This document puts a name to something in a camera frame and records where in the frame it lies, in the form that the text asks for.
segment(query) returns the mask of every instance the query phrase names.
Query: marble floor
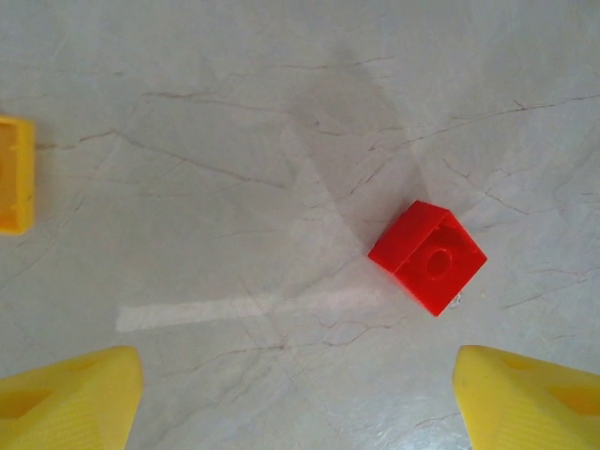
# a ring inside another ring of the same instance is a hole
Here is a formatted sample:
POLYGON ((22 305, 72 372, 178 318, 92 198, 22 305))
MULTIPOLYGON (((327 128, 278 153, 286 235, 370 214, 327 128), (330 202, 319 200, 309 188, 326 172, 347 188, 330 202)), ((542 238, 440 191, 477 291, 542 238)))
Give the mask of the marble floor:
POLYGON ((593 0, 0 0, 0 113, 0 376, 136 346, 129 450, 466 450, 460 345, 600 371, 593 0), (416 199, 488 256, 439 318, 366 258, 416 199))

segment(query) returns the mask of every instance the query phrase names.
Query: red lego brick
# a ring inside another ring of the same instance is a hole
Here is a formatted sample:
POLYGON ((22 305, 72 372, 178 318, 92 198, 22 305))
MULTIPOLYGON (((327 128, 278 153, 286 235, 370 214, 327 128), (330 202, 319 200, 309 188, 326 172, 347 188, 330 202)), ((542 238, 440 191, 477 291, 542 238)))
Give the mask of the red lego brick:
POLYGON ((369 258, 439 316, 488 260, 452 212, 414 202, 369 258))

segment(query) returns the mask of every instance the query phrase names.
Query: red toy block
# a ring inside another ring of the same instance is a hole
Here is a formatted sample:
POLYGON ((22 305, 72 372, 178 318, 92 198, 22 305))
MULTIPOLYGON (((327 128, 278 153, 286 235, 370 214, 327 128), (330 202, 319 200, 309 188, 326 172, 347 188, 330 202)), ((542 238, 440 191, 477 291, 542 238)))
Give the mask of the red toy block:
POLYGON ((439 316, 488 260, 447 209, 414 202, 369 258, 439 316))

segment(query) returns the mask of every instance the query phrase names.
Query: yellow plastic object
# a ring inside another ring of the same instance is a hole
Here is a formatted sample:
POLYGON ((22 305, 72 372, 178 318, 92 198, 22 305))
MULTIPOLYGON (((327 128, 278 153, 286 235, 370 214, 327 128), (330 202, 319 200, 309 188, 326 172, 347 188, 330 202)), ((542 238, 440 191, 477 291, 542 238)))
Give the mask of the yellow plastic object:
POLYGON ((454 389, 473 450, 600 449, 600 375, 465 346, 454 389))
POLYGON ((0 380, 0 449, 123 450, 142 387, 131 347, 0 380))
POLYGON ((34 223, 32 122, 0 115, 0 233, 22 234, 34 223))

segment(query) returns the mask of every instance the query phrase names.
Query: yellow plastic piece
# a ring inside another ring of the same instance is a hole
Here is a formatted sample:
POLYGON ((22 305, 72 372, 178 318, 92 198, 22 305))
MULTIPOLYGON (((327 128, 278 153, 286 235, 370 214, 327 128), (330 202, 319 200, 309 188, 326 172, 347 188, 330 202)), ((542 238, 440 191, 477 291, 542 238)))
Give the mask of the yellow plastic piece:
POLYGON ((0 449, 123 450, 142 387, 131 347, 0 380, 0 449))
POLYGON ((473 450, 600 449, 600 375, 465 346, 454 389, 473 450))
POLYGON ((0 115, 0 233, 22 234, 34 223, 32 122, 0 115))

